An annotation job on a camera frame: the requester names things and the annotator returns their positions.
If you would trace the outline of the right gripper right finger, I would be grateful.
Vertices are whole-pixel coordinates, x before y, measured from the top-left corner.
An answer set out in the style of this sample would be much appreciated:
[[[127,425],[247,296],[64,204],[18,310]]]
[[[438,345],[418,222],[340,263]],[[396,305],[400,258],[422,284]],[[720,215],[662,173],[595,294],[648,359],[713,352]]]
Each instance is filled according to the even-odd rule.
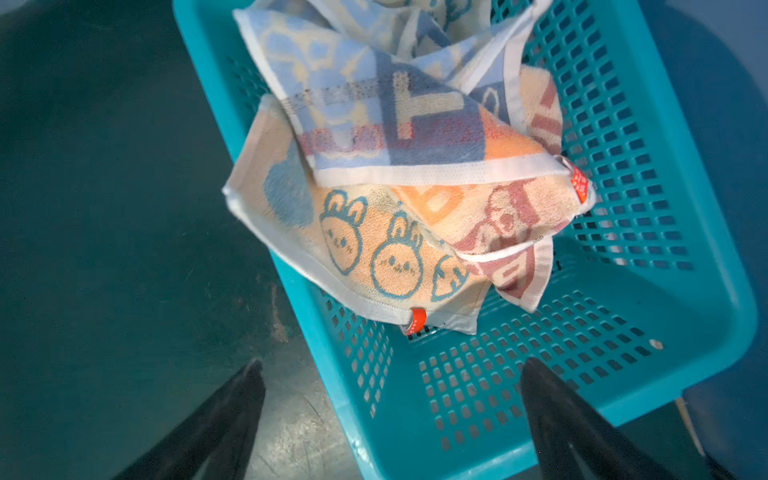
[[[537,358],[526,360],[521,395],[544,479],[672,479]]]

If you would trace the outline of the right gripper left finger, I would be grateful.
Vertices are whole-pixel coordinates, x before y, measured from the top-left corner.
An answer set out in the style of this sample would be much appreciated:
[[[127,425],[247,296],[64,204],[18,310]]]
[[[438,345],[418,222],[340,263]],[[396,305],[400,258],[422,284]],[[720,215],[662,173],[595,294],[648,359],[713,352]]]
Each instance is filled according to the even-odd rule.
[[[254,359],[216,390],[118,479],[243,479],[266,396]]]

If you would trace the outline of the teal perforated plastic basket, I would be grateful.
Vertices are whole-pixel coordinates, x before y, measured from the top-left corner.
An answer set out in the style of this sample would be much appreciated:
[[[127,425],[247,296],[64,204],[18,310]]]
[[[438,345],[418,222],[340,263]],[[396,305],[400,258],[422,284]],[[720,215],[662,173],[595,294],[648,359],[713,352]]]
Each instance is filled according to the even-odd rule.
[[[729,367],[754,338],[754,295],[639,4],[557,1],[524,57],[553,73],[565,152],[598,193],[555,237],[537,311],[490,293],[476,336],[409,338],[276,262],[367,479],[531,467],[519,385],[530,357],[620,425]]]

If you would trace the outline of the rabbit letter striped towel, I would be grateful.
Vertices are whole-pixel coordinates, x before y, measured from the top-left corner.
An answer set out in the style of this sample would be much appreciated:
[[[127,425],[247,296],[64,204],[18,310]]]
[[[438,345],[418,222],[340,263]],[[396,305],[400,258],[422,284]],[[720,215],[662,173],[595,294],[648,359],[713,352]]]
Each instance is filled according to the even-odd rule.
[[[315,183],[379,185],[437,246],[534,311],[554,236],[594,204],[561,153],[551,74],[523,63],[550,9],[488,1],[257,1],[233,16]]]

